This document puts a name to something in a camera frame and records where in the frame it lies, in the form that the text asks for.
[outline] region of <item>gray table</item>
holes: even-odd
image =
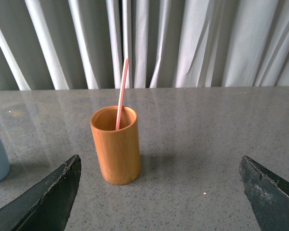
[[[249,155],[289,181],[289,88],[126,90],[125,105],[139,116],[142,171],[125,186],[103,180],[89,124],[118,93],[0,92],[0,137],[11,162],[0,208],[79,154],[67,231],[260,230],[239,161]]]

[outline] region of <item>pink straw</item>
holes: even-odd
[[[119,95],[116,130],[119,130],[119,127],[120,127],[121,111],[122,111],[122,105],[123,105],[123,99],[124,99],[124,90],[125,90],[125,82],[126,82],[126,75],[127,75],[128,66],[129,66],[129,59],[125,59],[124,65],[123,65],[121,88],[120,88],[120,95]]]

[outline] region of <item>orange cup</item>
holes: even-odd
[[[90,120],[103,178],[115,185],[132,182],[140,172],[138,118],[123,106],[119,130],[115,130],[118,106],[95,112]]]

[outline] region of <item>curtain fold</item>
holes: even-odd
[[[289,86],[289,0],[0,0],[0,90]]]

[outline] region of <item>speckled countertop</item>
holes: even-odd
[[[79,154],[66,231],[260,230],[239,161],[249,155],[289,181],[289,87],[126,90],[125,105],[139,117],[142,170],[125,186],[103,180],[89,124],[118,94],[0,92],[0,137],[11,163],[0,208]]]

